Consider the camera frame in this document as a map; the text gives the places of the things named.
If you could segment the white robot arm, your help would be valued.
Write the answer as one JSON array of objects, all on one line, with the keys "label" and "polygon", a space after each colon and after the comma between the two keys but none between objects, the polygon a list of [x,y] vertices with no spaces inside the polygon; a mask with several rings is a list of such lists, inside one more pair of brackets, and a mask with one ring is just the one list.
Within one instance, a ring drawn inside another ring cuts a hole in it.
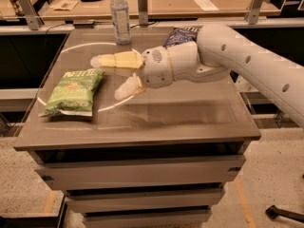
[{"label": "white robot arm", "polygon": [[153,47],[143,53],[102,54],[90,64],[126,78],[116,91],[118,100],[187,80],[207,83],[231,70],[304,127],[304,66],[281,57],[224,25],[205,25],[196,41],[172,47]]}]

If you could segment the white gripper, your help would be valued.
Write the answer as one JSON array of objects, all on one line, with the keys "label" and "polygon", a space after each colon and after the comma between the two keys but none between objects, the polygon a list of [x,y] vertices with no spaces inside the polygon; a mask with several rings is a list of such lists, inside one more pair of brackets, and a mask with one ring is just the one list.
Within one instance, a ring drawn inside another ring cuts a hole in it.
[{"label": "white gripper", "polygon": [[142,53],[124,51],[114,54],[103,54],[90,60],[92,67],[132,68],[140,70],[141,79],[136,74],[127,80],[115,91],[116,100],[126,99],[145,92],[146,87],[160,88],[173,83],[171,59],[164,47],[153,47]]}]

